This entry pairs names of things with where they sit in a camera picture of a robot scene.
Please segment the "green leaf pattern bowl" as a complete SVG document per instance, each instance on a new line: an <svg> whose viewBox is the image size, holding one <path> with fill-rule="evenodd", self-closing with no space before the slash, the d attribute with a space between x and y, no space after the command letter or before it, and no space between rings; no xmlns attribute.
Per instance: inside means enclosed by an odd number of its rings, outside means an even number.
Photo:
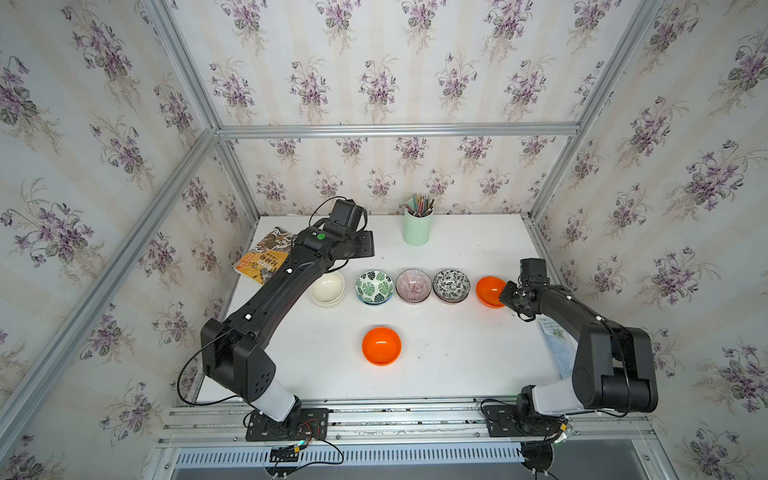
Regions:
<svg viewBox="0 0 768 480"><path fill-rule="evenodd" d="M381 305L389 301L395 285L392 278L383 271L369 270L361 274L354 287L357 298L367 305Z"/></svg>

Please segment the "cream white bowl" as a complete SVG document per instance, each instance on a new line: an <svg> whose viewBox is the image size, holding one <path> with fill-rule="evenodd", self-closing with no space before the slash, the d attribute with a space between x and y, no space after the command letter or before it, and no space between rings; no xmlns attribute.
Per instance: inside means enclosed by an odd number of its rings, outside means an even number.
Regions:
<svg viewBox="0 0 768 480"><path fill-rule="evenodd" d="M313 303L329 308L341 302L346 294L346 281L340 272L326 273L308 289Z"/></svg>

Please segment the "purple striped bowl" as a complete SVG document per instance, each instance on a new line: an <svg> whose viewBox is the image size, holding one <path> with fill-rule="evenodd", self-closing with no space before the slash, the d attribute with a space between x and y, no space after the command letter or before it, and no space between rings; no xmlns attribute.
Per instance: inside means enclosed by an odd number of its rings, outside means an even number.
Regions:
<svg viewBox="0 0 768 480"><path fill-rule="evenodd" d="M419 269L404 270L395 280L395 290L399 298L406 303L421 303L432 292L431 278Z"/></svg>

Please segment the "black white floral bowl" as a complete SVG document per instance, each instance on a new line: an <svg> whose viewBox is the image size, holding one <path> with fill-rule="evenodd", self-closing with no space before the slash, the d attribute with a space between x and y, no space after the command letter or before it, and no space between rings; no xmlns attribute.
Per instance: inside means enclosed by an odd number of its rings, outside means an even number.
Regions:
<svg viewBox="0 0 768 480"><path fill-rule="evenodd" d="M471 282L460 270L444 269L434 276L432 288L440 300L446 303L460 303L468 297Z"/></svg>

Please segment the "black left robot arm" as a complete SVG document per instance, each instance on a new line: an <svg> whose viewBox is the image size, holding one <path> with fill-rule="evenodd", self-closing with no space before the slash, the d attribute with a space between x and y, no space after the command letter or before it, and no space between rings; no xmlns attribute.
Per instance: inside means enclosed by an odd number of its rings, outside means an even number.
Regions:
<svg viewBox="0 0 768 480"><path fill-rule="evenodd" d="M370 230L336 234L310 226L292 241L286 260L226 320L210 319L201 331L205 376L275 422L291 422L299 399L276 379L266 352L282 320L305 291L337 261L375 254Z"/></svg>

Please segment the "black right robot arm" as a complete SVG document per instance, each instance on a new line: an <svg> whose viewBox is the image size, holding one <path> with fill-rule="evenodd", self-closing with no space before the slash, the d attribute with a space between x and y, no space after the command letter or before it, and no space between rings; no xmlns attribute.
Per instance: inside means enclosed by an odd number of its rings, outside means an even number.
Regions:
<svg viewBox="0 0 768 480"><path fill-rule="evenodd" d="M555 321L577 342L571 376L524 387L516 400L520 416L603 410L621 416L657 408L659 394L647 332L606 318L559 285L509 281L499 300L527 322L539 315Z"/></svg>

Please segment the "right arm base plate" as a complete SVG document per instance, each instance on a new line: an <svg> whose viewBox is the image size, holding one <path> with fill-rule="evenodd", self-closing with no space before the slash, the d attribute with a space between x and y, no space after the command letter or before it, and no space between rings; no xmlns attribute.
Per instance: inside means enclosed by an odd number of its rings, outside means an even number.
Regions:
<svg viewBox="0 0 768 480"><path fill-rule="evenodd" d="M549 441L557 439L567 429L564 417L522 415L514 405L494 399L481 402L478 409L492 438L525 437Z"/></svg>

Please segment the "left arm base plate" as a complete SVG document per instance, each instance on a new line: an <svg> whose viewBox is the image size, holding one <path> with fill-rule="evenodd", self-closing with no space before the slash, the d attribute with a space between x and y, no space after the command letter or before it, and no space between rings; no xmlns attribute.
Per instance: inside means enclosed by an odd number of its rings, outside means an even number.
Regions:
<svg viewBox="0 0 768 480"><path fill-rule="evenodd" d="M329 414L330 410L326 408L302 408L300 411L291 412L284 421L278 422L254 410L243 419L245 438L249 442L325 439Z"/></svg>

